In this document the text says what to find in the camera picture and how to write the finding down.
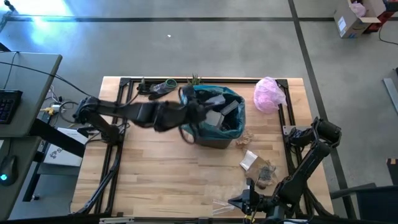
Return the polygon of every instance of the small plant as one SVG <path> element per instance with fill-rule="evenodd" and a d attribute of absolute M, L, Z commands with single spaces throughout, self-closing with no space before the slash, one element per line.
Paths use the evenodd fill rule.
<path fill-rule="evenodd" d="M 188 85 L 201 85 L 201 78 L 198 77 L 198 74 L 192 74 L 192 80 L 187 78 Z"/>

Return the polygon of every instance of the wooden tabletop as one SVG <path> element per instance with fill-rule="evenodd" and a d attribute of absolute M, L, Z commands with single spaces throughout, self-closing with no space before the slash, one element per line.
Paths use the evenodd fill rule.
<path fill-rule="evenodd" d="M 120 77 L 104 77 L 99 98 L 115 101 L 119 80 Z M 296 124 L 309 126 L 312 117 L 303 80 L 287 80 Z M 254 134 L 248 149 L 276 165 L 277 178 L 281 181 L 287 176 L 287 167 L 278 113 L 263 114 L 256 109 L 253 102 L 254 84 L 223 86 L 245 98 L 246 129 Z M 178 101 L 177 91 L 160 100 Z M 147 98 L 138 96 L 136 101 L 147 101 Z M 106 144 L 101 142 L 87 146 L 71 205 L 73 212 L 84 206 L 98 187 L 105 150 Z M 247 187 L 244 171 L 239 166 L 243 157 L 244 152 L 236 147 L 234 141 L 227 149 L 191 146 L 182 140 L 177 129 L 156 133 L 153 129 L 142 129 L 131 124 L 126 132 L 113 214 L 123 212 L 125 217 L 241 218 L 243 214 L 240 210 L 230 210 L 228 205 L 222 204 L 241 194 Z M 104 193 L 103 210 L 108 199 L 109 185 Z M 309 178 L 308 186 L 324 208 L 333 213 L 322 164 Z M 274 188 L 275 185 L 272 185 L 256 191 L 271 195 Z M 227 212 L 214 214 L 223 207 Z M 305 211 L 303 200 L 301 208 Z M 259 213 L 257 216 L 264 217 L 264 214 Z"/>

